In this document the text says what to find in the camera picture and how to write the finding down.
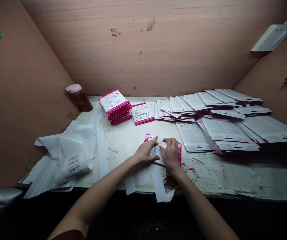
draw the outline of wooden panel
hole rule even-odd
[[[262,57],[250,52],[261,35],[287,19],[284,0],[22,2],[88,94],[233,88]],[[121,34],[114,37],[114,28]]]
[[[78,110],[72,83],[19,1],[0,0],[0,185],[15,185],[42,156],[36,137],[61,133]]]
[[[273,117],[287,124],[287,38],[263,57],[236,86],[236,90],[259,97]]]

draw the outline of table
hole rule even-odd
[[[93,106],[96,105],[99,97],[89,97]],[[165,97],[126,97],[132,105],[146,102],[151,108],[151,103],[156,100],[165,99]],[[81,113],[77,120],[79,124],[87,124],[94,111]],[[135,153],[138,146],[144,141],[146,133],[163,137],[174,137],[182,142],[180,134],[175,123],[165,121],[153,121],[145,123],[134,128],[132,119],[125,121],[117,126],[112,126],[108,121],[106,114],[101,119],[104,128],[109,128],[110,132],[106,137],[106,149],[110,170],[118,165],[120,142],[123,143],[127,156]],[[193,161],[196,158],[207,165],[206,169],[198,162]],[[270,161],[255,163],[262,158],[261,153],[238,154],[233,156],[218,156],[213,153],[187,153],[182,148],[182,168],[185,170],[191,181],[205,194],[215,196],[248,196],[257,199],[281,200],[287,201],[287,168],[275,159],[270,157]],[[153,193],[153,181],[151,172],[149,184],[139,186],[138,176],[134,174],[136,190],[139,193]],[[95,158],[94,168],[79,176],[75,187],[89,188],[99,180],[98,156]],[[125,190],[124,184],[119,186],[120,190]]]

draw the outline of jar lid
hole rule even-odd
[[[68,93],[74,93],[74,92],[79,92],[82,89],[80,84],[72,84],[66,87],[66,91]]]

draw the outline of wall socket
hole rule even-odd
[[[287,24],[273,24],[251,49],[253,52],[273,51],[287,37]]]

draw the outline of dark floor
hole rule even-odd
[[[46,239],[82,191],[44,193],[18,199],[0,216],[0,239]],[[241,239],[287,238],[287,203],[209,198]],[[183,196],[156,203],[155,195],[115,193],[90,229],[92,239],[199,239],[199,229]]]

